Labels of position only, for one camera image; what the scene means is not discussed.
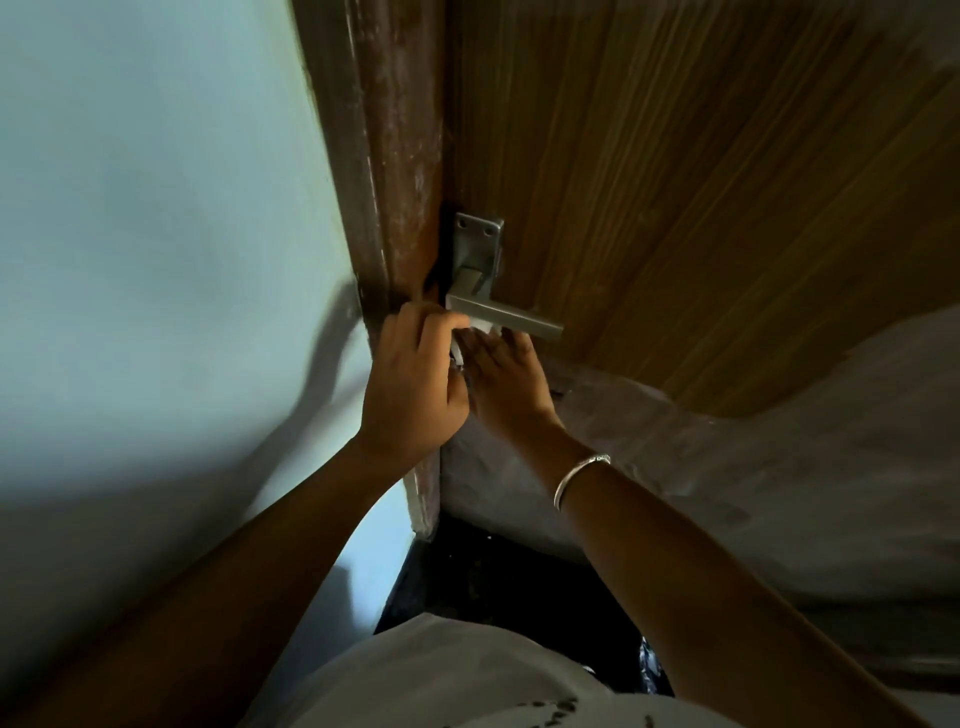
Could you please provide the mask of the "dark brown door frame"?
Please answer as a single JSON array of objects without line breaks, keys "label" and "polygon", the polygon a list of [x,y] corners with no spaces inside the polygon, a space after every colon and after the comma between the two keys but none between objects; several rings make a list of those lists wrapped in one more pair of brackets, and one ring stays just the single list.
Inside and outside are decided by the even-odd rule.
[{"label": "dark brown door frame", "polygon": [[369,345],[438,300],[446,0],[290,0]]}]

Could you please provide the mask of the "person's right hand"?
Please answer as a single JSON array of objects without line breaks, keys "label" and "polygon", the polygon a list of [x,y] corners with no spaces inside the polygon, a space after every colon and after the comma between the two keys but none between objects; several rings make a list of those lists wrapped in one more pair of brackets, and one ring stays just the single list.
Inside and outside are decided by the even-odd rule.
[{"label": "person's right hand", "polygon": [[537,376],[467,377],[471,412],[495,436],[518,445],[546,431],[562,431],[542,363]]}]

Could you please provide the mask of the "brown wooden door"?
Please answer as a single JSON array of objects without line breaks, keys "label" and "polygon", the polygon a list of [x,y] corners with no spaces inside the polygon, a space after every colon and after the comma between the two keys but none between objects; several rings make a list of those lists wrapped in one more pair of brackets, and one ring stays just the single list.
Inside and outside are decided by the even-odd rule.
[{"label": "brown wooden door", "polygon": [[448,0],[446,200],[568,430],[960,682],[960,0]]}]

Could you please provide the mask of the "person's left forearm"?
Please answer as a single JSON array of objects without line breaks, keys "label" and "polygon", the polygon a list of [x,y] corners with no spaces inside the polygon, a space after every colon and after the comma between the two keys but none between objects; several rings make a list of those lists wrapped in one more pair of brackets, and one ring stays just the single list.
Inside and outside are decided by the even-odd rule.
[{"label": "person's left forearm", "polygon": [[354,530],[421,457],[356,435],[18,701],[0,728],[234,728]]}]

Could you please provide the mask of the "person's left hand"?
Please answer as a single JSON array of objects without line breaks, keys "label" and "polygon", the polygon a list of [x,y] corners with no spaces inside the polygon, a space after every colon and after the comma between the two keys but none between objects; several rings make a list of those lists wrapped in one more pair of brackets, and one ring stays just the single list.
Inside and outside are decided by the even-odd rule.
[{"label": "person's left hand", "polygon": [[466,380],[452,363],[450,350],[387,353],[386,319],[366,384],[356,441],[389,479],[398,480],[450,441],[471,408]]}]

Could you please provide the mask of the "person's right forearm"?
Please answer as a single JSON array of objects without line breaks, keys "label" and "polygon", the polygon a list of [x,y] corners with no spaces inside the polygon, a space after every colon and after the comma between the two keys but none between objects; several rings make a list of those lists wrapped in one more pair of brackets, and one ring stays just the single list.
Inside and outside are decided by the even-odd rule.
[{"label": "person's right forearm", "polygon": [[709,534],[569,432],[512,444],[665,667],[745,728],[930,728]]}]

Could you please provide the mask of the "person's white shirt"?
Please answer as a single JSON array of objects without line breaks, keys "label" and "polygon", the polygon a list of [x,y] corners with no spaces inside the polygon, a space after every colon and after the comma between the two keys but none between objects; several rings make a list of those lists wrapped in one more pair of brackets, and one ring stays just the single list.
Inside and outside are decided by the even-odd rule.
[{"label": "person's white shirt", "polygon": [[742,728],[671,697],[618,694],[528,637],[421,614],[303,679],[238,728]]}]

